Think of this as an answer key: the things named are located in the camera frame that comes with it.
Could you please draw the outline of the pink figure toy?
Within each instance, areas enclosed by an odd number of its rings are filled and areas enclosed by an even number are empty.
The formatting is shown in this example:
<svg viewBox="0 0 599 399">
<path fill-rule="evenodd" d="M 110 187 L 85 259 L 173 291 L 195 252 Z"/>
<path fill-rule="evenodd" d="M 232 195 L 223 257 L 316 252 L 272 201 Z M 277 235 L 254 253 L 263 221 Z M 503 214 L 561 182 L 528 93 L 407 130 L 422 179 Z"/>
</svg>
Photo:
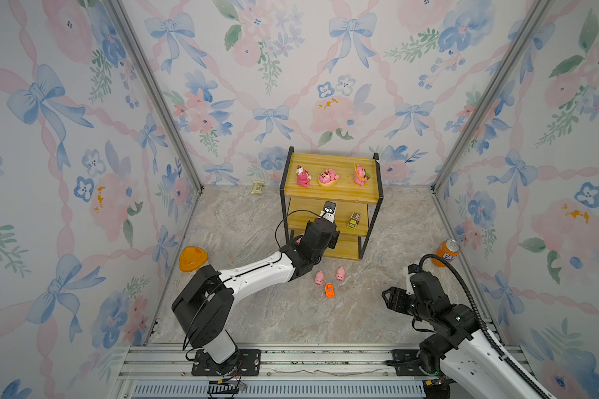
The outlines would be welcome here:
<svg viewBox="0 0 599 399">
<path fill-rule="evenodd" d="M 308 188 L 312 181 L 311 174 L 303 167 L 296 167 L 296 183 L 300 187 Z"/>
</svg>

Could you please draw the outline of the orange toy car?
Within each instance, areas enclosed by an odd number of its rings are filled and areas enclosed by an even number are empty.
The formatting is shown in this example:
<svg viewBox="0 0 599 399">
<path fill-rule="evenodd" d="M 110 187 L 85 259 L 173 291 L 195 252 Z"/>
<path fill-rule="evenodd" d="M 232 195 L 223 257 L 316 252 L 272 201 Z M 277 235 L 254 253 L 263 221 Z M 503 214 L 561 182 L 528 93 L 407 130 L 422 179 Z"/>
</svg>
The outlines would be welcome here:
<svg viewBox="0 0 599 399">
<path fill-rule="evenodd" d="M 335 290 L 333 284 L 326 284 L 324 286 L 324 292 L 327 298 L 332 299 L 335 296 Z"/>
</svg>

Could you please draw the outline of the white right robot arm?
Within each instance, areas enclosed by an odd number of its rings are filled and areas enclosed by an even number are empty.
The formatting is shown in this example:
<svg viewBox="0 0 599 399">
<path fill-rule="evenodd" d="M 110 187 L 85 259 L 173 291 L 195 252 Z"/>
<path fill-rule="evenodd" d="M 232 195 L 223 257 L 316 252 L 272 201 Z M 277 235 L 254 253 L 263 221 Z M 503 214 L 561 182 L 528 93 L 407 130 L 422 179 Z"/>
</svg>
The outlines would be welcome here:
<svg viewBox="0 0 599 399">
<path fill-rule="evenodd" d="M 394 350 L 386 362 L 399 376 L 415 372 L 433 386 L 459 384 L 477 398 L 553 398 L 549 392 L 480 322 L 465 304 L 454 304 L 429 272 L 412 274 L 411 291 L 391 287 L 382 292 L 386 308 L 426 322 L 433 334 L 415 355 Z"/>
</svg>

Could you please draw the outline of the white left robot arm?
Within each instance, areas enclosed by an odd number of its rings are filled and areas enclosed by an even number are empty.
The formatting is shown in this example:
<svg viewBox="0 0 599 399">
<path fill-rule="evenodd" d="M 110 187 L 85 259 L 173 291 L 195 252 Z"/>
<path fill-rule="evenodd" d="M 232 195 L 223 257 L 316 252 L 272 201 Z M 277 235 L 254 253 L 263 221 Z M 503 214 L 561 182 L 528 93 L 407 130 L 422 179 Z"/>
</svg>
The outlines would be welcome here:
<svg viewBox="0 0 599 399">
<path fill-rule="evenodd" d="M 201 349 L 217 366 L 235 364 L 239 349 L 226 331 L 234 306 L 263 289 L 309 274 L 338 239 L 334 219 L 324 214 L 267 258 L 236 269 L 200 268 L 171 306 L 185 333 L 184 347 Z"/>
</svg>

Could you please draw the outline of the pink yellow doll toy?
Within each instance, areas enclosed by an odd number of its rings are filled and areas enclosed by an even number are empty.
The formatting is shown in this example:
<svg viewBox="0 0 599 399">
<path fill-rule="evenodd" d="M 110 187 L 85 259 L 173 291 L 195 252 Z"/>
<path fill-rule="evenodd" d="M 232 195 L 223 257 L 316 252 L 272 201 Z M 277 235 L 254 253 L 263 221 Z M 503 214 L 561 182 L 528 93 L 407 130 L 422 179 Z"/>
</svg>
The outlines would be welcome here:
<svg viewBox="0 0 599 399">
<path fill-rule="evenodd" d="M 354 183 L 355 184 L 362 187 L 368 182 L 368 180 L 370 178 L 371 178 L 371 175 L 369 174 L 368 171 L 366 171 L 364 166 L 361 166 L 360 164 L 356 164 L 354 166 Z"/>
</svg>

